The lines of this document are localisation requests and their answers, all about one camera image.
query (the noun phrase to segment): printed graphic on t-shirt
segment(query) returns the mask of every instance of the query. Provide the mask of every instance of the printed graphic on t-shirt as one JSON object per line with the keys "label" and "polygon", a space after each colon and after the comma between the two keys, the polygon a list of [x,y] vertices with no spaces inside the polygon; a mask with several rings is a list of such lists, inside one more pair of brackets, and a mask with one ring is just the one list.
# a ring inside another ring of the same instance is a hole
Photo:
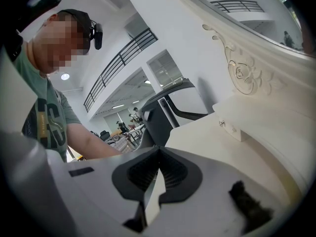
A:
{"label": "printed graphic on t-shirt", "polygon": [[22,132],[25,136],[40,141],[45,148],[57,149],[66,143],[65,129],[59,118],[59,109],[55,104],[47,104],[45,99],[38,98],[24,123]]}

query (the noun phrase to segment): mirror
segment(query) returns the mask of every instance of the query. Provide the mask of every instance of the mirror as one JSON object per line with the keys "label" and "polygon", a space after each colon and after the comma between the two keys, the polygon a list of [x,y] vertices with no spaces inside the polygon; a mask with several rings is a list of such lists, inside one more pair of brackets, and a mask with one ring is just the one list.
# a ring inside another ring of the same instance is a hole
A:
{"label": "mirror", "polygon": [[315,55],[315,38],[291,0],[207,0],[212,9],[283,47]]}

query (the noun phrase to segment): man's ear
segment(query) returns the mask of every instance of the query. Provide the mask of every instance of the man's ear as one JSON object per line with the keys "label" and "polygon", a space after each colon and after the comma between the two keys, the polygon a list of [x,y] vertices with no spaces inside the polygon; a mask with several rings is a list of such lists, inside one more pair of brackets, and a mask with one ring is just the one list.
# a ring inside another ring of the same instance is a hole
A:
{"label": "man's ear", "polygon": [[47,26],[50,22],[55,21],[57,17],[58,15],[56,13],[51,15],[49,18],[45,20],[45,22],[43,23],[43,26]]}

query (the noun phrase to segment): round ceiling light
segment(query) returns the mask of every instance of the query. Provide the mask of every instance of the round ceiling light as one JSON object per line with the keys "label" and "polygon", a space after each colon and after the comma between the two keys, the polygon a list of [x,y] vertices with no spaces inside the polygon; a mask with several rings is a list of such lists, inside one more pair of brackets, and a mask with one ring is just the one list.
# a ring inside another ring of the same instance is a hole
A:
{"label": "round ceiling light", "polygon": [[70,75],[69,75],[68,73],[63,73],[63,74],[61,75],[61,80],[68,80],[69,77],[70,77]]}

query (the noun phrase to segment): metal railing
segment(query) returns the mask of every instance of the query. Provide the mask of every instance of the metal railing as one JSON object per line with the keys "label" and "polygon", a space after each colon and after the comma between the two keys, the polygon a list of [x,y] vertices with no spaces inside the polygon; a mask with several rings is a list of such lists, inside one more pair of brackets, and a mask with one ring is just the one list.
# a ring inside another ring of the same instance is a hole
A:
{"label": "metal railing", "polygon": [[110,61],[98,77],[85,99],[83,105],[85,106],[87,112],[89,112],[95,100],[99,97],[103,89],[105,89],[113,77],[116,76],[116,74],[141,51],[157,40],[158,39],[153,32],[147,28],[132,39],[120,52],[118,52],[118,54],[112,59],[112,61]]}
{"label": "metal railing", "polygon": [[259,6],[256,1],[247,0],[221,0],[210,2],[215,5],[218,9],[223,12],[242,12],[242,11],[252,11],[252,12],[264,12],[264,10]]}

